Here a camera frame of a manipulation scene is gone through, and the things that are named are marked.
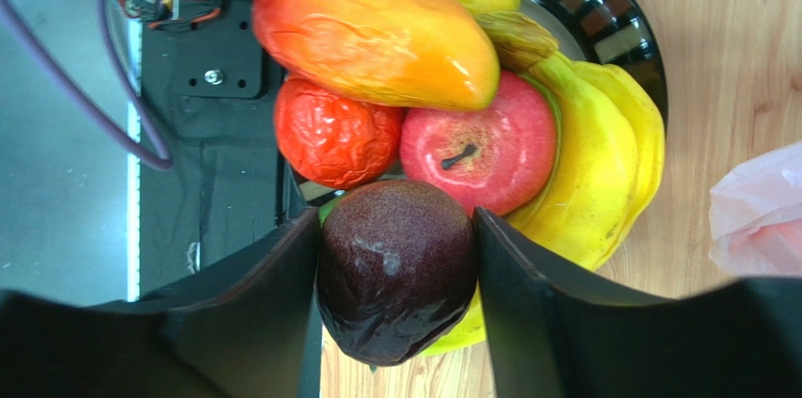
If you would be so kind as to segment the red apple fruit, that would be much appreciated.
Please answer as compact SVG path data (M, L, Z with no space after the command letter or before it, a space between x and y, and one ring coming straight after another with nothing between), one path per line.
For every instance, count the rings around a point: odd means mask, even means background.
M485 109L410 109L399 157L409 179L437 186L468 213L482 207L506 215L545 187L556 150L556 118L544 92L502 72Z

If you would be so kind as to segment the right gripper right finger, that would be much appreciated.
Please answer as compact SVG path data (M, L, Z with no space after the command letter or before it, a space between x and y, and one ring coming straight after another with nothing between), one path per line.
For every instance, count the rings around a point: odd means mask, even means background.
M598 276L477 210L479 287L501 397L797 397L801 282L667 299Z

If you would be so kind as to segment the pink plastic bag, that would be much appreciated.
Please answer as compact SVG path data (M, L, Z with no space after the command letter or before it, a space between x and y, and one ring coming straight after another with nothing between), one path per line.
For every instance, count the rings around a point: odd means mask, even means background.
M711 260L733 276L801 276L801 143L750 159L710 190Z

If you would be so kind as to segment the yellow banana bunch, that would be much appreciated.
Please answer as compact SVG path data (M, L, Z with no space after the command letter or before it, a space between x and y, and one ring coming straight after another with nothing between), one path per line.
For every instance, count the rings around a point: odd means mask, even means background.
M596 270L660 186L666 147L660 111L619 66L567 58L547 29L520 12L489 12L476 20L502 65L543 91L557 120L557 155L546 187L505 220L530 240Z

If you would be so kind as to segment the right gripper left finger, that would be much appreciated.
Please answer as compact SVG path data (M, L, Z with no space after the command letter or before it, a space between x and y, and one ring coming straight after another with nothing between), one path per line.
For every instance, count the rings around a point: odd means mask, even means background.
M5 397L316 397L314 209L135 302L1 293Z

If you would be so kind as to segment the red tomato fruit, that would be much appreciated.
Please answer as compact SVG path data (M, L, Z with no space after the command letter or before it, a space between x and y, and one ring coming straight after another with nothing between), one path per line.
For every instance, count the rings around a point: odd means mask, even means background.
M406 110L347 99L294 73L274 105L279 151L303 178L350 190L398 160Z

